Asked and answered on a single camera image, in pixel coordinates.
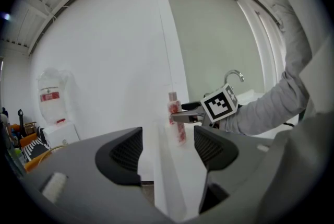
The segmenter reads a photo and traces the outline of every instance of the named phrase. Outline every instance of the plastic bag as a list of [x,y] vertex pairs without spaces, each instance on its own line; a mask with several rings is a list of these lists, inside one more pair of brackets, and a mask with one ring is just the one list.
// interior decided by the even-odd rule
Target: plastic bag
[[64,90],[66,76],[54,68],[47,68],[38,77],[38,95],[41,114],[48,125],[67,119]]

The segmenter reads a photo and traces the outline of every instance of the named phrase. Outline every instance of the ceiling beam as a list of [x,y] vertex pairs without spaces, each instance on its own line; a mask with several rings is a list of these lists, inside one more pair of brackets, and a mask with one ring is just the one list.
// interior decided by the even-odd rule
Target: ceiling beam
[[28,55],[29,48],[8,41],[0,40],[0,49],[13,50]]
[[20,0],[21,3],[26,6],[28,9],[33,11],[38,16],[46,19],[49,16],[49,12],[46,10],[46,5],[40,0]]

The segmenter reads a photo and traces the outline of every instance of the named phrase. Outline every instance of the frosted glass panel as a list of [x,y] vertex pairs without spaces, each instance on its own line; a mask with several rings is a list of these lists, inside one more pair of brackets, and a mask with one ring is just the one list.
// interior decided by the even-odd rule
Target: frosted glass panel
[[264,91],[260,56],[251,27],[235,0],[169,0],[190,101],[223,85],[231,69],[243,73],[228,82],[236,94]]

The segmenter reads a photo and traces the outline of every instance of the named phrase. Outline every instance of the bottle cap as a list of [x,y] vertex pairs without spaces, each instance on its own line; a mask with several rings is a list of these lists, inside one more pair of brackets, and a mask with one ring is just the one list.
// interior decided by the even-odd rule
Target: bottle cap
[[177,95],[176,92],[169,92],[169,101],[177,101]]

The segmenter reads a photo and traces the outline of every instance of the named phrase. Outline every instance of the red label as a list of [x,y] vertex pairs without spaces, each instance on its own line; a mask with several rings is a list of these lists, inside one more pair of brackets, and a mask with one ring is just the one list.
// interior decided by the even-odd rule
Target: red label
[[41,95],[41,101],[49,101],[49,100],[54,100],[54,99],[59,99],[59,92],[52,92],[52,93]]

